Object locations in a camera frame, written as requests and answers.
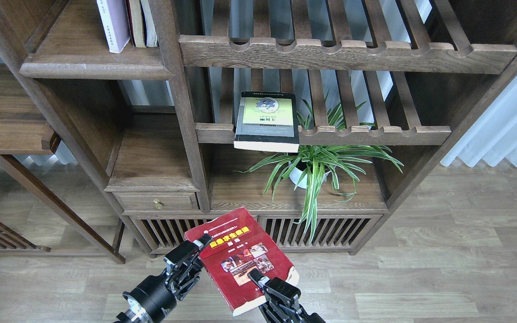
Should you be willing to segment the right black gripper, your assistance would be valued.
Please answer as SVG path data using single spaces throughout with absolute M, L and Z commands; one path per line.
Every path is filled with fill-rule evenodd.
M 299 303 L 300 290 L 279 278 L 270 279 L 258 269 L 247 276 L 264 293 L 266 302 L 260 309 L 267 323 L 324 323 L 317 313 L 307 314 Z

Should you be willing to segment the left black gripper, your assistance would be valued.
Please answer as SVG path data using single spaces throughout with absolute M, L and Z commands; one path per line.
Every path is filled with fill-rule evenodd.
M 200 253 L 210 242 L 208 234 L 203 234 L 194 243 L 183 241 L 164 256 L 164 272 L 158 276 L 150 275 L 131 292 L 124 292 L 123 298 L 129 303 L 129 309 L 122 313 L 123 323 L 163 321 L 199 281 L 203 268 Z

